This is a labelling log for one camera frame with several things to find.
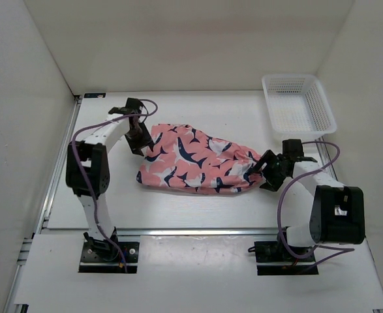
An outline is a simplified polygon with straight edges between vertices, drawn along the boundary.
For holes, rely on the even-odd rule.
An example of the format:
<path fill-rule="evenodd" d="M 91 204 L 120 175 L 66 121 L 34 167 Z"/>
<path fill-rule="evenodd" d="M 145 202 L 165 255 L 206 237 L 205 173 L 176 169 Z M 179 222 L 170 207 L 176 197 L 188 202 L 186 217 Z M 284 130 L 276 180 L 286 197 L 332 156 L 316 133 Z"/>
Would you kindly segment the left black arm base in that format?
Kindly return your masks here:
<path fill-rule="evenodd" d="M 79 273 L 136 274 L 140 243 L 119 241 L 111 236 L 119 249 L 106 240 L 96 240 L 84 232 L 84 243 L 78 266 Z"/>

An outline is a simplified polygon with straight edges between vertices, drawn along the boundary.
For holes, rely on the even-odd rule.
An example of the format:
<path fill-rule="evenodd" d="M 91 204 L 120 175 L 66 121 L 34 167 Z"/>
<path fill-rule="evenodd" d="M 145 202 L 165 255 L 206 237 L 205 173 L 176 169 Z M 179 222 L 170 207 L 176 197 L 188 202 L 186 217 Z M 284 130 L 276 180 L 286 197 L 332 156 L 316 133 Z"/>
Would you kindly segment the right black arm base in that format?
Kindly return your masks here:
<path fill-rule="evenodd" d="M 256 235 L 247 252 L 256 258 L 258 276 L 318 274 L 314 253 L 308 258 L 295 258 L 287 251 L 278 233 Z"/>

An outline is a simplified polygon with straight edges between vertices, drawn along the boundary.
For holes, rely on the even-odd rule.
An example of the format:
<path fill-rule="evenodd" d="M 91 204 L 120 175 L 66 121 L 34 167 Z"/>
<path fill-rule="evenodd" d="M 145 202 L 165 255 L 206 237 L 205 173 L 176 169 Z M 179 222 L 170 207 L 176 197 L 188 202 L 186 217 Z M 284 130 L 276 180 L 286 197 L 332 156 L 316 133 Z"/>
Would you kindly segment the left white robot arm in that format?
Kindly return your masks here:
<path fill-rule="evenodd" d="M 152 100 L 128 98 L 123 107 L 111 108 L 103 122 L 78 129 L 69 141 L 65 182 L 84 208 L 89 227 L 85 240 L 105 261 L 122 254 L 105 196 L 110 185 L 108 153 L 125 138 L 131 153 L 143 156 L 142 149 L 154 146 L 145 120 L 157 110 Z"/>

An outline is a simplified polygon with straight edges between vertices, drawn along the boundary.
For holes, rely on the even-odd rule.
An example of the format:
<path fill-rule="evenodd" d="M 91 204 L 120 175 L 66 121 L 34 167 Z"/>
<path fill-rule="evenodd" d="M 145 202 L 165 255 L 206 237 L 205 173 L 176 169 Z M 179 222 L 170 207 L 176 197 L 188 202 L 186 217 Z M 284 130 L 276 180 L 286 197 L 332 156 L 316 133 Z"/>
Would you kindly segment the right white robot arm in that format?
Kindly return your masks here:
<path fill-rule="evenodd" d="M 299 247 L 322 243 L 360 245 L 365 239 L 365 213 L 363 191 L 356 186 L 346 186 L 325 172 L 332 165 L 320 166 L 304 154 L 304 142 L 289 139 L 282 142 L 282 153 L 266 151 L 257 163 L 247 170 L 247 175 L 260 174 L 264 178 L 261 189 L 276 192 L 291 178 L 282 191 L 277 223 L 279 239 L 276 255 L 285 261 L 294 258 Z M 309 221 L 301 226 L 282 227 L 281 209 L 286 192 L 295 183 L 301 183 L 313 197 Z"/>

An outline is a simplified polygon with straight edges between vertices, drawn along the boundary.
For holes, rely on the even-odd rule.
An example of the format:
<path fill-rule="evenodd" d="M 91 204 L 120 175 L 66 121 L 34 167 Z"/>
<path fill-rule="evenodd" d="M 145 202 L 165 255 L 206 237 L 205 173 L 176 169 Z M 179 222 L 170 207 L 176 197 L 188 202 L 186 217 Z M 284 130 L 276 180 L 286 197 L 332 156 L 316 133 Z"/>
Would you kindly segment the pink shark print shorts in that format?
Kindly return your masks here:
<path fill-rule="evenodd" d="M 193 194 L 239 194 L 264 178 L 249 170 L 260 159 L 251 148 L 215 138 L 190 125 L 157 124 L 154 147 L 136 174 L 141 185 Z"/>

